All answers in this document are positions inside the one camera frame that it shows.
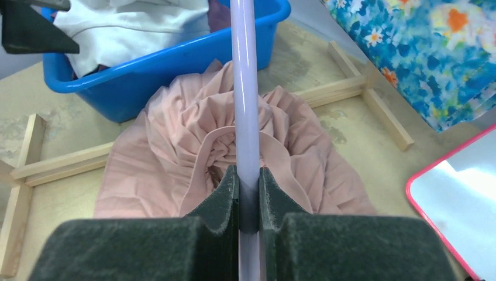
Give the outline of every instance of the table surface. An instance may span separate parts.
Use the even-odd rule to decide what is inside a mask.
[[[292,23],[279,25],[273,57],[259,71],[259,90],[281,85],[298,91],[344,78],[326,52],[327,43]],[[414,217],[405,196],[405,183],[421,168],[460,145],[479,130],[461,124],[436,134],[386,82],[379,94],[415,140],[407,152],[398,150],[360,97],[315,108],[337,150],[358,171],[373,204],[382,214]],[[15,165],[27,118],[38,113],[47,120],[42,159],[114,141],[132,122],[105,120],[74,94],[56,94],[43,82],[42,64],[0,80],[0,157]],[[46,238],[63,221],[92,216],[103,169],[35,188],[17,277],[27,280]],[[0,188],[5,212],[9,190]],[[453,262],[463,280],[465,273]]]

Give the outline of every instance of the white cloth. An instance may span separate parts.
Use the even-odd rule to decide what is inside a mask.
[[[209,34],[207,12],[208,0],[71,0],[54,25],[80,45],[67,54],[80,78]]]

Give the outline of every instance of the beige table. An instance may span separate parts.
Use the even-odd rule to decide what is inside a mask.
[[[259,72],[260,91],[277,85],[297,91],[344,78],[326,46],[314,35],[282,23],[271,65]],[[405,198],[408,178],[475,135],[478,129],[462,124],[438,135],[385,80],[380,81],[378,92],[415,140],[409,151],[398,150],[360,97],[315,108],[315,112],[333,136],[338,151],[362,176],[379,212],[416,216]],[[1,80],[0,96],[0,157],[12,165],[16,164],[27,117],[32,113],[48,121],[43,159],[113,141],[129,125],[103,119],[76,95],[48,90],[41,64]],[[14,280],[27,279],[44,241],[56,226],[70,219],[91,217],[102,173],[103,169],[99,169],[35,188]],[[8,190],[0,190],[0,201],[5,205]],[[464,273],[457,271],[463,280]]]

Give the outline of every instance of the blue basket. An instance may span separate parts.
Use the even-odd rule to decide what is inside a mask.
[[[229,6],[229,0],[220,0]],[[291,12],[287,0],[254,0],[259,70],[270,62],[277,24]],[[54,10],[42,14],[52,20]],[[148,99],[163,85],[179,75],[201,73],[218,59],[232,60],[231,28],[169,47],[100,73],[73,80],[73,70],[63,54],[44,54],[43,73],[54,92],[75,92],[105,118],[124,122],[137,117]]]

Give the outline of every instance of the floral pattern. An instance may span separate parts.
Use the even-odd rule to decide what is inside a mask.
[[[321,1],[437,132],[496,105],[496,1]]]

